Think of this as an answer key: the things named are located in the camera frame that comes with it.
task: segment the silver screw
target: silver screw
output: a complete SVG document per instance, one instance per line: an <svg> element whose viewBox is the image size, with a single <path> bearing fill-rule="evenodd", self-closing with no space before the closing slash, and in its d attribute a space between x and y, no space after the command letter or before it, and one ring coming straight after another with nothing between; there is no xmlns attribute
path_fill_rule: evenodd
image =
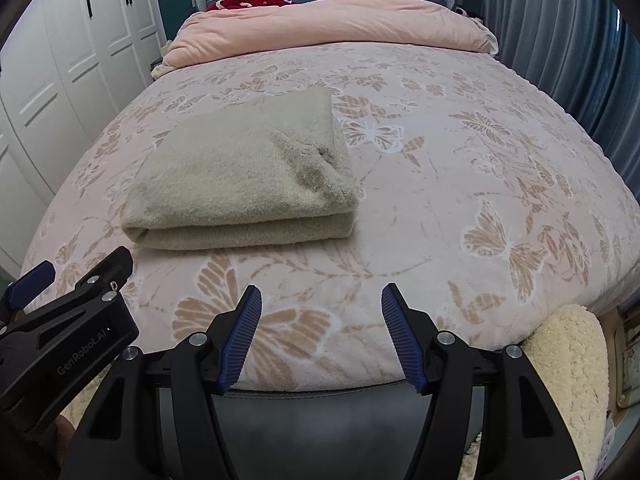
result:
<svg viewBox="0 0 640 480"><path fill-rule="evenodd" d="M115 298L118 295L118 293L115 290L110 290L109 292L107 292L103 297L102 300L103 301L111 301L113 298Z"/></svg>
<svg viewBox="0 0 640 480"><path fill-rule="evenodd" d="M207 334L204 332L196 332L195 334L191 334L189 338L189 344L192 346L202 346L207 342Z"/></svg>
<svg viewBox="0 0 640 480"><path fill-rule="evenodd" d="M136 348L135 346L127 346L122 351L122 358L126 361L132 361L133 359L138 357L138 353L138 348Z"/></svg>
<svg viewBox="0 0 640 480"><path fill-rule="evenodd" d="M440 341L443 345L453 345L456 342L456 336L454 336L451 332L440 332L438 334L438 341Z"/></svg>
<svg viewBox="0 0 640 480"><path fill-rule="evenodd" d="M522 350L519 346L509 345L506 349L507 355L512 359L519 359L522 357Z"/></svg>

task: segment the curtain fold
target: curtain fold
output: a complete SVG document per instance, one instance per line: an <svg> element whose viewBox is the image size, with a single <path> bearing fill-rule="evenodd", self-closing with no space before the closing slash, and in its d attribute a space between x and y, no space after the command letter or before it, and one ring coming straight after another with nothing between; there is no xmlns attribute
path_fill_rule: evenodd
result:
<svg viewBox="0 0 640 480"><path fill-rule="evenodd" d="M498 59L600 144L640 198L640 44L611 0L484 0Z"/></svg>

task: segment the pink blanket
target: pink blanket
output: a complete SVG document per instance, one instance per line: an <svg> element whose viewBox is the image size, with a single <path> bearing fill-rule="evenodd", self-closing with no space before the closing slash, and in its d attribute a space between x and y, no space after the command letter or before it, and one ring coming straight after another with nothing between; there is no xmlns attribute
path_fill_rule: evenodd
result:
<svg viewBox="0 0 640 480"><path fill-rule="evenodd" d="M479 23L423 0L317 0L285 7L212 10L191 16L168 45L165 73L227 57L341 41L416 44L496 53Z"/></svg>

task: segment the white wardrobe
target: white wardrobe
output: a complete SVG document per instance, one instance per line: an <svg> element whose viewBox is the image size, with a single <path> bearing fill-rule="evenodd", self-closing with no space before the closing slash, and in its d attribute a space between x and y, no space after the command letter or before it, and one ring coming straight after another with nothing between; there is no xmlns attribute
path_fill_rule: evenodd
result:
<svg viewBox="0 0 640 480"><path fill-rule="evenodd" d="M0 266L22 265L46 206L146 86L158 0L33 0L0 51Z"/></svg>

